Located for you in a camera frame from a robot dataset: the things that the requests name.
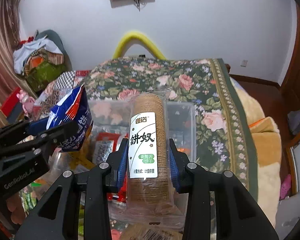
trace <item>green label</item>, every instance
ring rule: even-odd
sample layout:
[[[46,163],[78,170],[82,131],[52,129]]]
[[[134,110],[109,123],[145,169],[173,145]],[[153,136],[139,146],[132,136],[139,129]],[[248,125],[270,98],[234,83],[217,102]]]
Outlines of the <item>green label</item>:
[[[143,163],[154,163],[154,159],[143,159]]]
[[[140,154],[139,159],[153,159],[154,155],[153,154]]]

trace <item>curtain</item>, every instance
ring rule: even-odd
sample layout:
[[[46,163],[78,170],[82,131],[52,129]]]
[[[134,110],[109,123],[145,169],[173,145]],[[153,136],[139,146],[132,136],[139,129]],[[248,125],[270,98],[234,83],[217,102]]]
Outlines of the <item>curtain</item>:
[[[0,106],[16,87],[35,97],[26,81],[14,72],[12,55],[19,39],[18,0],[0,0]],[[0,127],[6,124],[0,111]]]

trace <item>pile of clothes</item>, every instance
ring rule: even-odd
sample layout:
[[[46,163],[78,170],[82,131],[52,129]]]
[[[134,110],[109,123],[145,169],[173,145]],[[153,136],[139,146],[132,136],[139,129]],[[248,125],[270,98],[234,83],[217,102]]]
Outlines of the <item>pile of clothes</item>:
[[[14,71],[27,80],[34,92],[39,92],[67,70],[64,65],[65,54],[58,34],[47,30],[14,51]]]

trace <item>pink slipper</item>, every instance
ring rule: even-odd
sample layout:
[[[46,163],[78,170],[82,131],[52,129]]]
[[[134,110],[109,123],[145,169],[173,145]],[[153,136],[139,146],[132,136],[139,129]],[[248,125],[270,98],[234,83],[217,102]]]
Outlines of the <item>pink slipper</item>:
[[[291,175],[288,174],[287,177],[284,179],[284,181],[281,184],[281,189],[280,189],[280,199],[284,199],[288,191],[291,189]]]

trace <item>floral bedspread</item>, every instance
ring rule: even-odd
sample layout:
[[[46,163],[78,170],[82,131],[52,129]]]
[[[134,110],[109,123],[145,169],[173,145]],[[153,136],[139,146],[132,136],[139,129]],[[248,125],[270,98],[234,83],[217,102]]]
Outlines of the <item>floral bedspread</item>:
[[[127,100],[158,86],[170,100],[192,102],[196,162],[206,170],[231,170],[258,199],[257,155],[242,104],[221,59],[158,60],[123,57],[98,65],[82,81],[89,99]]]

